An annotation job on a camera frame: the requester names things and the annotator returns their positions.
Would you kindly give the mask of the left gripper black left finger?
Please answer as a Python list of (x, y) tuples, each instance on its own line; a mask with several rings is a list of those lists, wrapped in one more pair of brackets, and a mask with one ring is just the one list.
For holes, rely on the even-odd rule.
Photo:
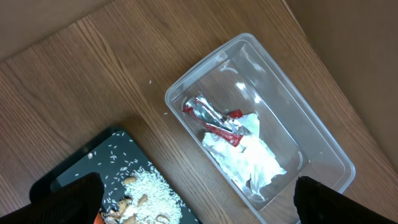
[(103, 194), (99, 173), (91, 172), (42, 200), (1, 217), (1, 224), (93, 224)]

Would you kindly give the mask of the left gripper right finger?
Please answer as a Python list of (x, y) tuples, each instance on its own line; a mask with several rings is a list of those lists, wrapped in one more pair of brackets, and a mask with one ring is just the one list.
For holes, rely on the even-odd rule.
[(296, 181), (294, 205), (302, 224), (397, 224), (308, 176)]

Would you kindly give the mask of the orange carrot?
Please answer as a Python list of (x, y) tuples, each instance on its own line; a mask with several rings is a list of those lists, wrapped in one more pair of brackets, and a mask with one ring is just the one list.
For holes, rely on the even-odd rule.
[(104, 224), (104, 221), (103, 221), (100, 213), (97, 213), (97, 216), (96, 216), (93, 224)]

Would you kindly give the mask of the white tissue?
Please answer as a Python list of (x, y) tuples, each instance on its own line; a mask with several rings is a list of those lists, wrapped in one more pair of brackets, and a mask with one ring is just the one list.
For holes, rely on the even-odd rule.
[(207, 132), (202, 140), (203, 147), (212, 155), (221, 170), (243, 192), (256, 202), (267, 199), (260, 190), (271, 184), (277, 175), (287, 171), (277, 162), (268, 145), (259, 138), (260, 120), (254, 113), (245, 114), (238, 121), (251, 132), (234, 147), (222, 137)]

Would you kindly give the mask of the red snack wrapper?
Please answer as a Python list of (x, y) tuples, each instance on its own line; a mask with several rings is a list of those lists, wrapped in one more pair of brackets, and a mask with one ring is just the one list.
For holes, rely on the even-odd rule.
[(235, 118), (216, 110), (203, 96), (191, 97), (183, 104), (182, 111), (192, 115), (208, 131), (236, 147), (250, 132)]

